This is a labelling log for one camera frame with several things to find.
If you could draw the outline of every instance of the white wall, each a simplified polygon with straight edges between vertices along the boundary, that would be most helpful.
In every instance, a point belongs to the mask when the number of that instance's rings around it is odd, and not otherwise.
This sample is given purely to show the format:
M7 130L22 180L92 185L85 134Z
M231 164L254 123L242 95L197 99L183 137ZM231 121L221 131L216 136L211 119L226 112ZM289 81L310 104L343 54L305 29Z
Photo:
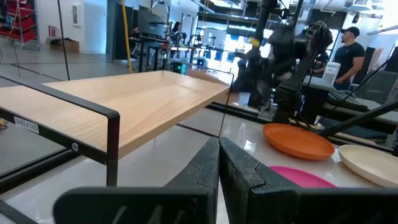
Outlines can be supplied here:
M173 24L177 21L181 22L182 13L189 14L193 17L193 26L195 28L199 6L189 0L172 0L171 3L170 21L172 21ZM186 17L182 22L181 32L187 33L187 38L190 37L191 25L192 22L189 17Z
M368 45L370 45L373 42L373 40L376 38L375 35L371 36L367 35L367 33L376 30L377 27L379 26L381 19L361 17L359 18L359 21L356 24L352 23L353 19L354 19L353 15L347 14L343 24L343 29L349 28L351 26L357 27L361 35L359 35L356 38L356 41L359 44L361 44L364 49L366 49L366 47L368 47ZM330 57L332 60L335 57L336 50L344 45L344 43L341 43L341 35L342 34L340 33L339 36L337 37L335 50L333 51Z
M373 48L382 47L384 49L379 57L380 65L388 59L388 56L390 55L391 50L394 47L397 40L398 40L398 34L396 33L385 32L375 35L373 42L369 46Z
M107 0L85 0L84 45L81 53L105 54Z
M84 19L82 19L81 27L72 25L72 4L81 4L81 18L84 18L84 0L60 0L63 34L73 40L79 41L80 49L85 44L84 33ZM49 36L49 26L60 28L60 19L58 13L57 0L39 0L37 4L37 20L39 23L39 35L42 44L45 43L46 38Z

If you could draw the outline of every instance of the desk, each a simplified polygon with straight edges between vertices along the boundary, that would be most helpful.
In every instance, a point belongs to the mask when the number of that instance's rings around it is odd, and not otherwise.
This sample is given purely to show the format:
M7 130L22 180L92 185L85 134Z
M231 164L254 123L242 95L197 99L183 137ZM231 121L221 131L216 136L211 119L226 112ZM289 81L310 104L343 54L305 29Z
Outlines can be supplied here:
M309 81L310 81L310 76L307 75L304 78L303 86L307 86ZM332 84L328 83L323 78L314 77L314 76L311 78L311 82L310 82L310 86L309 87L314 88L314 89L318 89L318 90L336 91L336 88Z
M185 52L185 58L187 57L187 52L191 51L191 54L189 56L189 63L193 63L193 56L197 50L197 47L178 45L178 46L172 47L171 50L177 51L177 58L180 58L180 51Z
M227 86L166 71L45 85L120 114L119 150L112 151L116 154L113 179L118 159L228 92ZM109 171L105 116L24 86L0 88L0 117L15 123L14 116L39 125L37 134L67 148L77 142L76 151L106 164ZM58 135L51 137L49 128ZM60 133L67 137L60 139Z
M317 116L322 110L323 104L328 98L330 91L336 91L332 84L322 78L312 77L310 85L307 87L310 76L306 76L303 81L303 94L305 103L302 110L302 117L310 124L314 124Z
M148 43L156 44L156 45L148 46L148 53L147 53L147 66L148 66L149 49L151 47L155 48L156 53L155 53L154 68L156 70L156 68L157 68L157 56L158 56L158 53L159 53L159 43L169 43L169 42L167 40L165 40L165 39L156 39L156 38L152 38L152 37L140 37L140 38L130 37L129 40L141 44L140 53L139 53L138 72L142 72L142 65L144 64L144 47L145 47L145 45L147 45Z
M366 105L370 110L373 110L375 108L378 108L380 106L379 103L376 103L375 101L371 100L365 100L361 98L356 98L356 101L359 103L362 103L363 105ZM326 109L326 113L330 110L332 110L335 106L325 103L323 105L323 108ZM342 107L337 107L335 110L335 116L339 116L341 114L346 114L346 118L352 118L354 116L360 115L363 112L360 111L355 111L347 108L342 108ZM385 113L383 115L378 116L377 118L374 118L373 121L368 122L367 125L364 125L365 128L371 128L371 129L376 129L378 131L383 131L385 133L392 133L394 132L395 128L398 126L398 112L395 111L390 111L388 113Z

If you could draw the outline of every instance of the orange plate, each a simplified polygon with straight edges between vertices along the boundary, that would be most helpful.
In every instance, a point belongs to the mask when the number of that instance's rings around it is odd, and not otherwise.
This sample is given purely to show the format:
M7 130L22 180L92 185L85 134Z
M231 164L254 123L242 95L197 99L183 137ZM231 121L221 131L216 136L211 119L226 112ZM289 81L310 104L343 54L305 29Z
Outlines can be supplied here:
M302 159L322 160L335 148L321 136L287 124L264 125L264 136L277 149Z

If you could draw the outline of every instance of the metal rack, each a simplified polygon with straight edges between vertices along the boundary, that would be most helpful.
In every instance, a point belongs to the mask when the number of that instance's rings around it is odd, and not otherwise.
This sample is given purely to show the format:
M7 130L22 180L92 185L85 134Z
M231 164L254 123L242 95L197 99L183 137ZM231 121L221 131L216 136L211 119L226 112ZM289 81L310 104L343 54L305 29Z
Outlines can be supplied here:
M181 14L181 22L180 22L180 32L178 33L178 44L180 44L180 38L181 38L181 31L182 31L182 22L184 21L184 19L186 17L191 18L191 32L189 33L188 37L190 37L192 35L192 30L193 30L193 23L195 22L194 18L187 14L187 13L182 13Z
M12 29L9 29L5 22L0 22L0 37L20 41L20 49L30 49L25 44L36 40L37 48L35 50L40 50L36 0L27 0L26 3L21 3L21 0L8 0L7 15L14 17L16 21Z
M0 75L0 78L4 78L11 82L26 86L33 90L39 91L46 95L55 97L59 100L66 101L73 105L80 106L84 109L92 112L101 114L108 119L107 125L107 141L106 141L106 152L101 151L94 146L79 141L71 136L54 130L50 127L37 124L37 134L51 140L59 145L66 148L73 149L81 155L89 157L90 159L106 165L106 186L116 186L118 181L118 154L119 154L119 127L120 127L120 114L112 109L105 106L84 100L77 96L70 95L68 93L53 89L49 86L45 86L39 83L33 83L18 77L11 77L7 75ZM24 119L32 124L36 122L17 114L13 111L9 111L0 106L0 117L11 122L17 123L16 118Z

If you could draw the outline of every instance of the table leg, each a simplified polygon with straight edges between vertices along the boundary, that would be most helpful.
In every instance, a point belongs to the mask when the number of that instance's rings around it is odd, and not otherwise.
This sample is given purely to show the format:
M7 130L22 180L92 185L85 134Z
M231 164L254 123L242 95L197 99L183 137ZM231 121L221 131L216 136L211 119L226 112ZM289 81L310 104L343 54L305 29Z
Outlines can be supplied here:
M329 91L304 87L303 94L305 95L305 103L301 112L302 117L310 124L314 124L323 104L328 99Z
M147 50L147 72L148 72L148 67L149 67L149 55L150 55L150 46L148 46L148 50Z
M106 186L118 184L120 115L108 119L106 142Z
M154 71L157 70L157 57L159 56L159 47L155 47L155 62L154 62Z
M167 63L167 59L166 59L166 58L163 58L162 70L166 70L166 63Z
M193 49L191 49L191 56L189 57L189 63L193 63L193 55L194 55L195 51Z
M144 42L141 42L141 49L139 52L139 66L138 72L142 72L142 64L144 63Z

